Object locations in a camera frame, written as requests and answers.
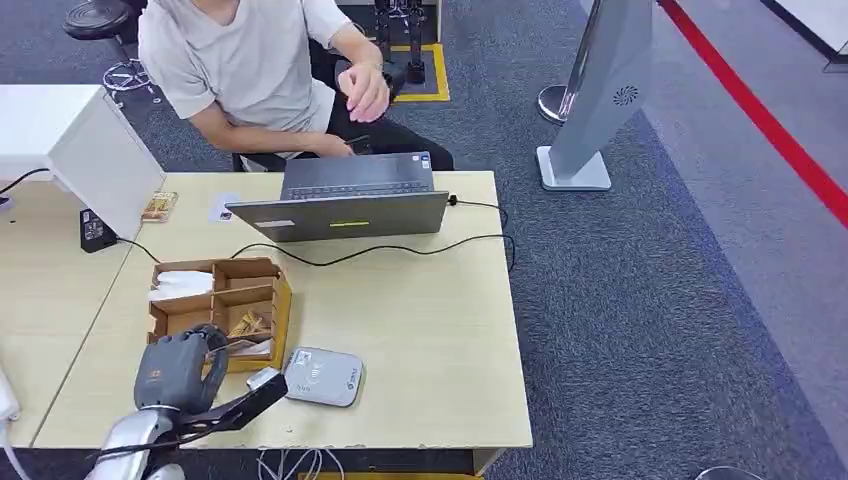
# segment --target robotic hand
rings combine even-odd
[[[227,373],[226,343],[217,327],[201,325],[148,345],[135,380],[139,410],[112,427],[86,479],[185,480],[182,468],[163,462],[163,454],[215,432],[240,430],[288,393],[283,374],[269,367],[247,381],[247,394],[210,410]],[[209,352],[212,365],[202,377]]]

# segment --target cardboard box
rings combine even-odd
[[[153,269],[154,287],[159,273],[180,270],[211,273],[213,291],[205,295],[150,302],[150,315],[154,322],[153,330],[147,335],[147,343],[204,323],[214,324],[229,335],[242,317],[253,311],[270,322],[270,332],[231,338],[230,341],[244,338],[261,340],[270,336],[271,353],[231,355],[227,372],[282,368],[292,294],[285,275],[277,265],[268,258],[162,263]]]

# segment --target person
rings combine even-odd
[[[218,149],[343,157],[368,135],[373,153],[429,151],[453,170],[446,149],[383,117],[380,50],[334,0],[150,0],[138,36],[150,78]],[[351,62],[338,91],[329,47]]]

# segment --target white device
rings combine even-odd
[[[49,173],[112,230],[135,238],[165,173],[100,85],[0,85],[0,180]]]
[[[356,400],[362,360],[320,348],[297,347],[285,370],[286,398],[348,407]]]
[[[546,190],[609,190],[600,149],[648,93],[652,0],[595,0],[568,85],[544,89],[543,117],[562,125],[536,159]]]
[[[0,366],[0,422],[17,420],[20,413],[21,405],[15,398],[15,392],[12,391],[9,379],[3,373],[3,367]]]

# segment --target speaker grille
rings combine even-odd
[[[624,107],[636,101],[637,98],[639,98],[639,89],[633,85],[627,85],[615,92],[615,95],[612,96],[612,103],[618,107]]]

